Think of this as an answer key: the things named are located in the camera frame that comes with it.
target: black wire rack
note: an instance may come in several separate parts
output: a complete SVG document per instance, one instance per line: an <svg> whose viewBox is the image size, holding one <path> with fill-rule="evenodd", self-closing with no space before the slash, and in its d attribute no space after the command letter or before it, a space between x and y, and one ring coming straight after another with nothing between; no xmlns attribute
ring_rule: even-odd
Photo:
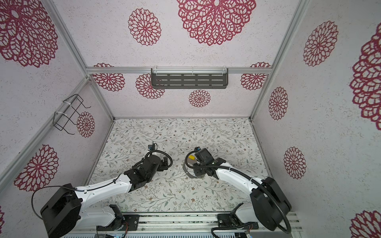
<svg viewBox="0 0 381 238"><path fill-rule="evenodd" d="M75 97L74 99L73 99L73 101L72 102L68 102L68 100L70 100L71 98L73 98L73 97ZM78 100L79 101L79 105L76 107L76 108L74 108L73 107L73 103L75 102L75 100ZM63 112L54 112L54 115L53 115L53 126L55 127L55 128L57 128L57 129L59 129L60 131L62 131L62 130L64 130L64 131L66 131L66 133L68 133L68 134L70 134L70 135L74 135L74 134L72 134L72 133L69 133L66 129L65 129L65 126L67 125L67 123L70 121L71 123L73 123L74 125L77 125L76 123L74 123L73 121L72 121L72 117L73 117L73 115L75 114L75 113L77 113L78 114L78 116L80 115L80 113L78 112L78 108L82 105L84 108L90 108L90 107L86 107L84 104L83 104L83 99L82 99L82 97L81 96L79 96L79 94L74 94L74 95L72 95L72 96L70 96L70 97L68 97L67 99L65 99L65 100L63 100L63 102L66 102L67 104L69 104L70 105L70 107L71 108L73 108L74 109L74 112L68 117L67 116L67 114L65 113L70 107L67 107L67 109L65 110L65 111L63 111ZM58 121L60 120L60 117L58 118L58 120L57 121L55 121L55 119L56 119L56 115L57 114L62 114L63 116L65 116L66 118L67 118L67 121L65 122L65 124L63 125L63 126L61 126L60 124L58 124Z"/></svg>

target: robotic arm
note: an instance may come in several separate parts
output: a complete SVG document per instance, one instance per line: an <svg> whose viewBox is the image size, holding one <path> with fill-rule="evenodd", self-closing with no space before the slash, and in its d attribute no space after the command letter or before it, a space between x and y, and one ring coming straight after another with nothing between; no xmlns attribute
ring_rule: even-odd
<svg viewBox="0 0 381 238"><path fill-rule="evenodd" d="M152 180L156 171L171 167L173 161L168 154L155 150L154 145L150 145L148 150L145 157L132 169L114 179L76 188L71 184L60 186L41 209L40 218L44 221L49 238L62 237L73 228L99 226L101 230L110 231L120 228L124 223L124 216L116 205L104 208L90 208L90 205L110 196L141 188Z"/></svg>
<svg viewBox="0 0 381 238"><path fill-rule="evenodd" d="M195 153L197 158L197 163L193 166L187 162L187 158L192 153ZM291 232L290 223L286 217L291 210L291 204L274 179L267 177L262 180L248 176L231 166L224 159L214 159L207 149L201 149L200 147L196 147L194 151L188 153L185 164L194 169L196 176L203 174L213 176L232 184L250 196L251 204L239 204L228 217L219 218L220 226L225 225L227 229L234 229L245 227L253 222L260 222L272 231L278 227L285 233ZM286 228L280 225L282 220L285 221Z"/></svg>

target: red flower pattern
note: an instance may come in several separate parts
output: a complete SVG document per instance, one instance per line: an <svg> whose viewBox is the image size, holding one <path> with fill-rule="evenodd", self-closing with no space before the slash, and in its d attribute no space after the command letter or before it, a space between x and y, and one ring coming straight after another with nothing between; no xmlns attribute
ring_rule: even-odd
<svg viewBox="0 0 381 238"><path fill-rule="evenodd" d="M286 150L283 159L287 173L294 179L301 179L306 172L306 160L302 152L295 147Z"/></svg>
<svg viewBox="0 0 381 238"><path fill-rule="evenodd" d="M189 102L195 107L206 106L210 102L210 94L205 90L195 90L189 95Z"/></svg>
<svg viewBox="0 0 381 238"><path fill-rule="evenodd" d="M3 228L4 225L4 213L1 211L1 206L0 206L0 234L1 234L1 228Z"/></svg>
<svg viewBox="0 0 381 238"><path fill-rule="evenodd" d="M255 0L177 0L182 27L199 43L221 45L250 21Z"/></svg>
<svg viewBox="0 0 381 238"><path fill-rule="evenodd" d="M39 0L2 0L0 51L6 60L40 67L55 58L57 33Z"/></svg>
<svg viewBox="0 0 381 238"><path fill-rule="evenodd" d="M155 44L162 32L155 15L143 8L136 9L131 13L128 28L137 42L147 46Z"/></svg>
<svg viewBox="0 0 381 238"><path fill-rule="evenodd" d="M362 211L351 219L351 238L380 238L381 214L378 211Z"/></svg>
<svg viewBox="0 0 381 238"><path fill-rule="evenodd" d="M311 33L303 53L308 66L319 65L330 56L335 48L338 33L337 25L331 21L324 22Z"/></svg>
<svg viewBox="0 0 381 238"><path fill-rule="evenodd" d="M359 60L352 69L352 102L361 108L361 117L375 122L381 130L381 23L376 34L362 46Z"/></svg>
<svg viewBox="0 0 381 238"><path fill-rule="evenodd" d="M57 173L57 168L57 153L49 145L42 145L13 184L20 190L36 191L50 183Z"/></svg>
<svg viewBox="0 0 381 238"><path fill-rule="evenodd" d="M277 87L270 96L269 112L274 120L281 119L288 107L288 98L286 90L282 87Z"/></svg>
<svg viewBox="0 0 381 238"><path fill-rule="evenodd" d="M109 64L96 64L94 67L113 67ZM95 82L99 86L109 91L119 91L124 87L124 77L121 73L95 73L93 74Z"/></svg>
<svg viewBox="0 0 381 238"><path fill-rule="evenodd" d="M151 74L148 73L140 75L136 79L135 84L138 92L146 98L156 99L161 97L165 92L164 89L154 89L152 87Z"/></svg>
<svg viewBox="0 0 381 238"><path fill-rule="evenodd" d="M256 64L251 65L250 67L263 67L268 68L271 67L269 63L258 62ZM241 76L241 85L248 90L256 90L261 88L263 82L267 78L267 74L264 73L254 73L254 74L243 74Z"/></svg>
<svg viewBox="0 0 381 238"><path fill-rule="evenodd" d="M83 137L90 137L95 129L93 116L88 112L82 112L77 119L78 132Z"/></svg>

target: leaf pattern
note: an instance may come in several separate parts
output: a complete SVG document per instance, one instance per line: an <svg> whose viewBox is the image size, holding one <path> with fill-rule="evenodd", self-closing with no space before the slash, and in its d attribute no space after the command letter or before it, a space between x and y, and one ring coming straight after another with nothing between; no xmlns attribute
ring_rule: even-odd
<svg viewBox="0 0 381 238"><path fill-rule="evenodd" d="M247 118L116 120L91 178L101 182L130 169L149 144L168 153L173 166L131 193L102 200L92 207L116 204L122 212L229 211L250 198L234 186L205 176L190 179L182 169L185 155L207 148L241 171L268 176Z"/></svg>

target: large red flower motif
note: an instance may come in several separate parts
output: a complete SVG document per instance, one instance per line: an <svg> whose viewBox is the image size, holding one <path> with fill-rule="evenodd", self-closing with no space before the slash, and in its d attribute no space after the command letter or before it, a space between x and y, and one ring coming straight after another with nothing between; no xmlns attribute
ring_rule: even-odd
<svg viewBox="0 0 381 238"><path fill-rule="evenodd" d="M50 183L57 173L57 168L57 153L49 145L42 145L13 184L20 190L36 191Z"/></svg>
<svg viewBox="0 0 381 238"><path fill-rule="evenodd" d="M146 98L151 98L151 99L159 98L165 92L165 89L154 89L152 87L151 74L148 74L148 73L140 75L136 79L135 84L136 84L136 88L138 92L141 95L143 95L143 97L146 97Z"/></svg>
<svg viewBox="0 0 381 238"><path fill-rule="evenodd" d="M330 56L335 48L338 33L337 25L331 21L324 22L311 33L303 53L308 66L319 65Z"/></svg>
<svg viewBox="0 0 381 238"><path fill-rule="evenodd" d="M3 228L4 225L4 213L1 211L1 206L0 206L0 234L1 234L1 228Z"/></svg>
<svg viewBox="0 0 381 238"><path fill-rule="evenodd" d="M376 34L361 48L361 55L353 67L352 102L361 108L361 116L376 123L381 130L381 23Z"/></svg>
<svg viewBox="0 0 381 238"><path fill-rule="evenodd" d="M288 98L286 90L282 87L277 87L270 96L269 112L274 120L281 119L288 107Z"/></svg>
<svg viewBox="0 0 381 238"><path fill-rule="evenodd" d="M255 0L177 0L182 27L199 43L221 45L250 21Z"/></svg>
<svg viewBox="0 0 381 238"><path fill-rule="evenodd" d="M192 106L203 107L210 102L210 94L205 90L195 90L189 95Z"/></svg>
<svg viewBox="0 0 381 238"><path fill-rule="evenodd" d="M77 130L83 137L90 137L95 129L93 116L88 112L82 112L77 119Z"/></svg>
<svg viewBox="0 0 381 238"><path fill-rule="evenodd" d="M378 211L357 213L351 222L351 238L381 237L381 214Z"/></svg>
<svg viewBox="0 0 381 238"><path fill-rule="evenodd" d="M109 64L96 64L94 67L113 67ZM124 77L121 73L95 73L93 74L95 82L99 86L109 91L119 91L124 87Z"/></svg>
<svg viewBox="0 0 381 238"><path fill-rule="evenodd" d="M283 163L287 173L294 179L301 179L306 172L306 160L302 152L295 147L286 150Z"/></svg>
<svg viewBox="0 0 381 238"><path fill-rule="evenodd" d="M258 62L256 64L251 65L250 67L268 68L268 67L271 67L271 65L265 62ZM264 74L264 73L254 73L254 74L245 73L241 76L241 84L244 88L248 90L256 90L262 87L266 77L267 77L267 74Z"/></svg>
<svg viewBox="0 0 381 238"><path fill-rule="evenodd" d="M131 13L128 28L134 39L142 45L155 44L162 34L160 23L155 15L143 8Z"/></svg>
<svg viewBox="0 0 381 238"><path fill-rule="evenodd" d="M49 64L55 58L57 33L39 0L1 0L0 51L22 66Z"/></svg>

